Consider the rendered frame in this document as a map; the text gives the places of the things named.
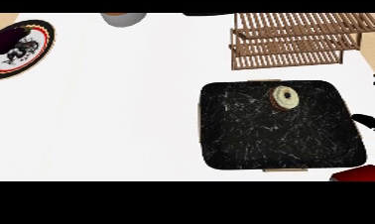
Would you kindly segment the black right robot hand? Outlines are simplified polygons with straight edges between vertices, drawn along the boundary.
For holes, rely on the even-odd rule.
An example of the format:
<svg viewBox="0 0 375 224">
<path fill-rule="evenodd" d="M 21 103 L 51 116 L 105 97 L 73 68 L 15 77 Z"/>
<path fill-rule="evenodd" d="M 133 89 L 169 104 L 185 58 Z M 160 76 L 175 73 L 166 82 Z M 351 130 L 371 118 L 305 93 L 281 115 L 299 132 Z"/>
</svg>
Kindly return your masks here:
<svg viewBox="0 0 375 224">
<path fill-rule="evenodd" d="M 353 114 L 352 119 L 361 124 L 364 124 L 368 128 L 375 128 L 375 118 L 373 116 L 364 114 Z"/>
</svg>

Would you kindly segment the black marble tray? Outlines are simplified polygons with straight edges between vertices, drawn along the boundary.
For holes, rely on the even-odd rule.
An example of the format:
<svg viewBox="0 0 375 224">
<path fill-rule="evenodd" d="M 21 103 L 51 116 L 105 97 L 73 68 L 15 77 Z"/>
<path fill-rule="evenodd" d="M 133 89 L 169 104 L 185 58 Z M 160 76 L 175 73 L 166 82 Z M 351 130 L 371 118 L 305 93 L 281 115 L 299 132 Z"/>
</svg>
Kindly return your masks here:
<svg viewBox="0 0 375 224">
<path fill-rule="evenodd" d="M 281 110 L 271 90 L 299 105 Z M 365 164 L 361 133 L 339 90 L 322 80 L 215 82 L 201 89 L 201 146 L 216 169 L 352 168 Z"/>
</svg>

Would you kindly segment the wooden tiered shelf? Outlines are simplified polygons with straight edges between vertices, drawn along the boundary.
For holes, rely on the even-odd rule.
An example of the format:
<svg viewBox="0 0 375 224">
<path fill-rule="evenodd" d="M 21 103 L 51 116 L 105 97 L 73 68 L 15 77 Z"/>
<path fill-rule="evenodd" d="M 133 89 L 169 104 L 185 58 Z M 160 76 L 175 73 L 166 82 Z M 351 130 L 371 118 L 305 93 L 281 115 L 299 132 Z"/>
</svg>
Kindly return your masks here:
<svg viewBox="0 0 375 224">
<path fill-rule="evenodd" d="M 237 13 L 232 70 L 343 63 L 375 33 L 370 13 Z"/>
</svg>

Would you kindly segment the grey round pot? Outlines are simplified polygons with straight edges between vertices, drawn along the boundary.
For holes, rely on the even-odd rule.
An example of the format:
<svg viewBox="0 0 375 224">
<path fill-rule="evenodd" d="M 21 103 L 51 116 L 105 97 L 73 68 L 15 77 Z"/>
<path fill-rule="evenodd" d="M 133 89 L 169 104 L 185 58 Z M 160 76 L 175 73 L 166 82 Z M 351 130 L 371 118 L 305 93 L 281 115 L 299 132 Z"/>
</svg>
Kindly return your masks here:
<svg viewBox="0 0 375 224">
<path fill-rule="evenodd" d="M 145 13 L 102 13 L 101 15 L 107 23 L 119 28 L 138 24 L 147 16 Z"/>
</svg>

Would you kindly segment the round decorated plate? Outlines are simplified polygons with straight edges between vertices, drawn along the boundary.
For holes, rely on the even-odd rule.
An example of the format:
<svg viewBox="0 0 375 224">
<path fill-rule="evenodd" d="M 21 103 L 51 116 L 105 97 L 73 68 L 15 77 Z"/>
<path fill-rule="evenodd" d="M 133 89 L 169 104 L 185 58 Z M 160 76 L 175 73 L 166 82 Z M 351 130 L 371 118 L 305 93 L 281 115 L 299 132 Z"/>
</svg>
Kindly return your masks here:
<svg viewBox="0 0 375 224">
<path fill-rule="evenodd" d="M 55 44 L 57 30 L 54 25 L 43 20 L 21 21 L 4 28 L 0 33 L 21 26 L 30 27 L 32 33 L 12 50 L 0 55 L 0 79 L 27 71 L 45 58 Z"/>
</svg>

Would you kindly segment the dark purple eggplant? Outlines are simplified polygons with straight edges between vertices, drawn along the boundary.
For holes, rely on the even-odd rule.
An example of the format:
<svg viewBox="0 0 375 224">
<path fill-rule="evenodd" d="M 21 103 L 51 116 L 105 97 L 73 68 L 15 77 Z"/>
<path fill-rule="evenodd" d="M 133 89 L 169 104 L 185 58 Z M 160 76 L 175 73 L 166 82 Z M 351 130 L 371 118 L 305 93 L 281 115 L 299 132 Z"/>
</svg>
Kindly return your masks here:
<svg viewBox="0 0 375 224">
<path fill-rule="evenodd" d="M 18 42 L 30 35 L 32 28 L 27 26 L 21 26 L 12 30 L 5 31 L 0 33 L 0 55 L 5 55 Z"/>
</svg>

